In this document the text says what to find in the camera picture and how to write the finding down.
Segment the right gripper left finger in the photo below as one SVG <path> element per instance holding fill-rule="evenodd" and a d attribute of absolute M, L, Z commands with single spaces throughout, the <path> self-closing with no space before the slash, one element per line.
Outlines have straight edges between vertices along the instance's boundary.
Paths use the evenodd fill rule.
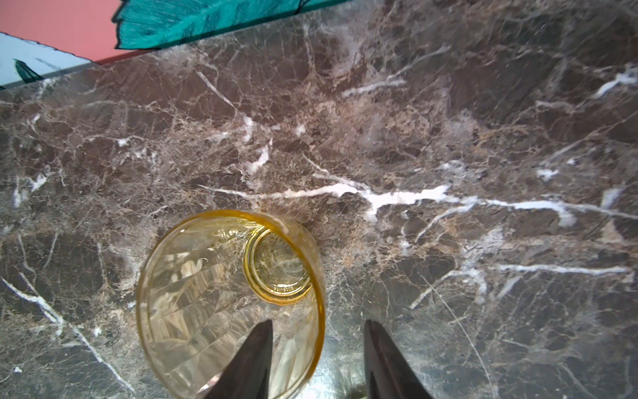
<path fill-rule="evenodd" d="M 203 398 L 268 398 L 272 366 L 272 321 L 257 324 Z"/>

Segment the amber faceted tumbler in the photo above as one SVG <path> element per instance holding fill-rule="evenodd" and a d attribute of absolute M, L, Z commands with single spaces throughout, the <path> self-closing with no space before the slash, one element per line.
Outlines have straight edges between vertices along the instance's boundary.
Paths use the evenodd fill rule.
<path fill-rule="evenodd" d="M 326 331 L 320 249 L 299 223 L 221 209 L 171 229 L 136 290 L 138 334 L 150 366 L 178 398 L 202 397 L 251 331 L 273 326 L 269 395 L 293 398 L 312 378 Z"/>

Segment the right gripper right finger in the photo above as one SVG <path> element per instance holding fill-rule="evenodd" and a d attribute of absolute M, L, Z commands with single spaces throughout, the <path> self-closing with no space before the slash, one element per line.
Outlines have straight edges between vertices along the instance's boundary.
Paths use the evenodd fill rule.
<path fill-rule="evenodd" d="M 364 365 L 368 398 L 432 399 L 385 328 L 370 319 L 365 323 Z"/>

